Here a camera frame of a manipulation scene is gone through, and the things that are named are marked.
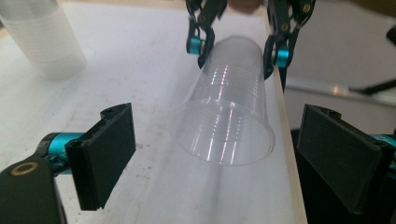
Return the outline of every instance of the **white tabletop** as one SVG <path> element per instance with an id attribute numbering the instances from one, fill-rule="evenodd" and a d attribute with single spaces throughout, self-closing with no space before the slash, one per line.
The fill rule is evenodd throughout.
<path id="1" fill-rule="evenodd" d="M 266 81 L 273 153 L 242 167 L 194 158 L 174 145 L 167 118 L 199 75 L 178 7 L 65 3 L 88 59 L 78 77 L 39 78 L 6 35 L 0 39 L 0 170 L 51 132 L 86 132 L 103 109 L 131 102 L 137 150 L 104 210 L 82 212 L 72 176 L 56 177 L 69 223 L 306 223 L 278 76 Z M 245 35 L 261 46 L 266 17 L 225 14 L 217 40 Z"/>

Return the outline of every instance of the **stacked plastic cups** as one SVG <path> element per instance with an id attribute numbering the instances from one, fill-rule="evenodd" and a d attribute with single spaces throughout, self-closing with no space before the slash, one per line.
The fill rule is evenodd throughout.
<path id="1" fill-rule="evenodd" d="M 232 36 L 212 50 L 198 81 L 171 122 L 176 142 L 192 155 L 225 165 L 267 157 L 275 136 L 267 121 L 262 51 Z"/>
<path id="2" fill-rule="evenodd" d="M 40 76 L 65 79 L 85 67 L 86 59 L 56 0 L 0 0 L 0 20 Z"/>

